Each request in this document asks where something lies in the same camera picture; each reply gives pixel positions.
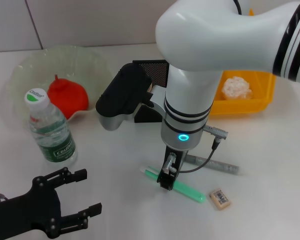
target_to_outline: water bottle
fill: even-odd
[[[30,109],[29,128],[45,159],[56,168],[72,165],[78,152],[63,113],[41,88],[29,90],[24,100]]]

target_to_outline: bottle label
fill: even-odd
[[[40,149],[44,157],[50,162],[59,163],[67,160],[74,154],[76,150],[76,144],[74,139],[69,133],[66,140],[57,146],[40,146]]]

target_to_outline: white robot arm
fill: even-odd
[[[239,0],[243,14],[248,2]],[[203,131],[215,136],[208,159],[227,137],[227,132],[206,125],[223,70],[270,72],[300,82],[300,2],[256,16],[240,12],[238,0],[178,0],[155,30],[157,46],[170,64],[167,87],[142,93],[151,80],[131,63],[96,104],[101,124],[111,131],[132,116],[139,101],[162,115],[166,150],[157,182],[165,189],[173,188],[179,173],[189,172],[181,171],[184,158]]]
[[[155,34],[180,70],[253,70],[300,82],[300,2],[251,17],[238,15],[233,0],[178,0]]]

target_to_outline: white bottle cap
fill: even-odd
[[[30,111],[40,111],[48,107],[50,99],[45,90],[41,88],[33,88],[24,96],[25,103]]]

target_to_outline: yellow plastic container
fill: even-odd
[[[225,100],[221,92],[225,81],[234,76],[241,77],[250,84],[252,99]],[[216,91],[210,115],[249,114],[266,109],[272,102],[276,76],[259,71],[224,71]]]

